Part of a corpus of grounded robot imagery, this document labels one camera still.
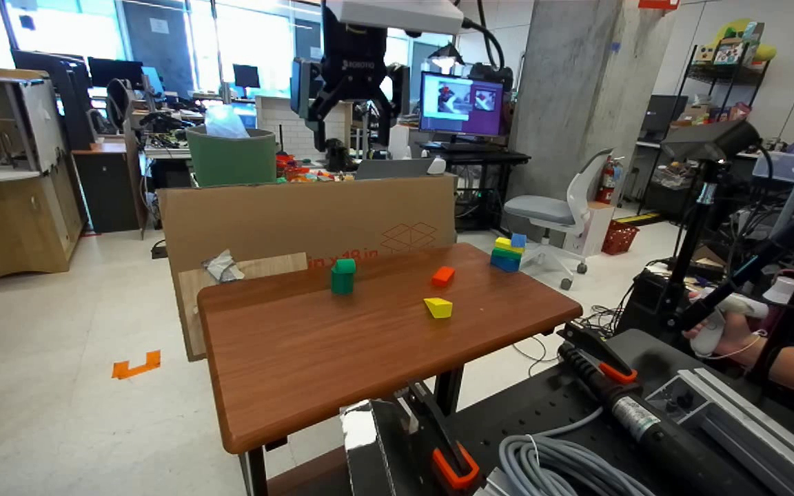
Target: chair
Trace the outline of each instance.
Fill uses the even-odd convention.
[[[198,187],[275,181],[278,142],[271,132],[248,138],[188,132],[188,149]]]
[[[547,230],[562,230],[569,237],[581,237],[591,223],[591,198],[598,183],[605,164],[609,161],[609,149],[592,153],[581,170],[574,172],[569,181],[565,198],[548,196],[515,196],[505,204],[505,211],[530,221]],[[577,252],[580,265],[577,272],[588,272],[585,252]],[[562,266],[565,278],[560,281],[562,288],[570,288],[574,276]]]

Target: gray floor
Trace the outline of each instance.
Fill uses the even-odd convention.
[[[591,256],[569,291],[585,309],[616,305],[654,256],[672,249],[676,227],[643,225],[622,256]],[[490,234],[463,237],[480,247]],[[0,281],[0,496],[238,496],[238,459],[220,448],[208,360],[184,360],[168,260],[150,258],[154,237],[89,237],[61,276]],[[114,380],[114,360],[162,351],[158,372]],[[523,380],[530,360],[500,349],[467,367],[461,404]],[[271,474],[338,445],[323,422],[290,437]]]

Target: person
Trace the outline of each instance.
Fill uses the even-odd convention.
[[[715,347],[716,360],[733,360],[741,372],[749,372],[763,349],[767,338],[749,327],[740,311],[724,313],[722,338]],[[794,391],[794,347],[784,347],[770,368],[770,380]]]

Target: metal table leg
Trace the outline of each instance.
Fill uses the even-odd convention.
[[[248,496],[268,496],[264,453],[261,445],[253,451],[238,453],[243,486]]]
[[[434,382],[436,404],[443,411],[443,415],[452,415],[457,411],[457,391],[461,391],[463,367],[440,372]]]

